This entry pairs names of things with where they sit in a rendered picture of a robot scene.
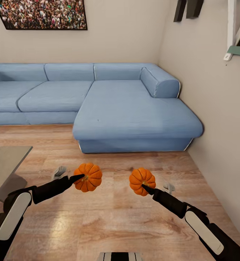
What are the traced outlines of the pumpkin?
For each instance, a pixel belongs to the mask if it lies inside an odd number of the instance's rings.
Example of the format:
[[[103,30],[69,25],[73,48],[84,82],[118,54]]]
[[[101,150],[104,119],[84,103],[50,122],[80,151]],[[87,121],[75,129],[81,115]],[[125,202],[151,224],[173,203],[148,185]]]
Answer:
[[[130,187],[134,190],[135,194],[141,196],[147,196],[149,193],[142,187],[142,184],[155,189],[156,182],[155,176],[151,172],[144,168],[135,169],[129,176]]]
[[[85,176],[73,184],[77,190],[81,190],[86,193],[88,191],[94,191],[97,186],[102,183],[102,172],[100,167],[93,163],[81,164],[78,169],[74,171],[74,176],[84,174]]]

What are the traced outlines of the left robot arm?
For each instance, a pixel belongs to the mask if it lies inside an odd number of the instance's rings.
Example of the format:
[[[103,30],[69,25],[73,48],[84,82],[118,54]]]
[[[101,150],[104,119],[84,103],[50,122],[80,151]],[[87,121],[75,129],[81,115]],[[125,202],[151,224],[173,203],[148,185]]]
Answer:
[[[74,182],[85,175],[61,175],[67,170],[59,166],[52,174],[52,181],[39,187],[33,185],[28,188],[15,190],[8,194],[4,201],[3,213],[0,213],[0,261],[3,261],[23,221],[26,209],[31,205],[32,199],[36,204],[56,196],[72,186]]]

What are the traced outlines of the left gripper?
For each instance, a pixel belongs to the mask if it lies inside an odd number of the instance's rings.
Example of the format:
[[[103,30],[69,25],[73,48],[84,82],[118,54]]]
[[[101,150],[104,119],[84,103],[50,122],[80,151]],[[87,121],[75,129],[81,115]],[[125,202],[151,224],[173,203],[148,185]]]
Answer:
[[[65,190],[70,188],[74,182],[83,178],[84,176],[84,174],[80,174],[76,176],[71,176],[70,179],[68,178],[68,176],[64,176],[61,179],[45,184],[49,193],[48,199],[64,192]]]

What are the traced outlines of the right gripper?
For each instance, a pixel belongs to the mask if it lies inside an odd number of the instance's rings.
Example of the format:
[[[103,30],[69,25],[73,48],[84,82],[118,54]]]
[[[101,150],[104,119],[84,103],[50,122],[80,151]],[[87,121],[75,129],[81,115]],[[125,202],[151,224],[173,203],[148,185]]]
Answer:
[[[165,208],[167,208],[169,211],[171,211],[171,207],[173,205],[175,198],[174,196],[168,194],[167,192],[164,192],[160,189],[152,189],[144,184],[142,184],[142,187],[150,194],[153,195],[153,200],[159,202],[161,205],[163,205]],[[172,211],[171,211],[172,212]]]

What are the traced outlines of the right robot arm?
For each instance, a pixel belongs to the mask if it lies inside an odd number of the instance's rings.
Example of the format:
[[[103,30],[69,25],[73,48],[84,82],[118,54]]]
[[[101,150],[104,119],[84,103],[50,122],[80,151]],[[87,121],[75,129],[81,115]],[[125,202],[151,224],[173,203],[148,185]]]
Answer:
[[[206,212],[172,196],[172,191],[175,191],[174,185],[165,183],[162,190],[152,189],[144,184],[142,187],[150,195],[153,195],[153,200],[159,202],[179,218],[185,217],[185,221],[199,235],[200,241],[216,261],[240,261],[240,246],[215,223],[210,223]],[[187,209],[187,206],[190,208]]]

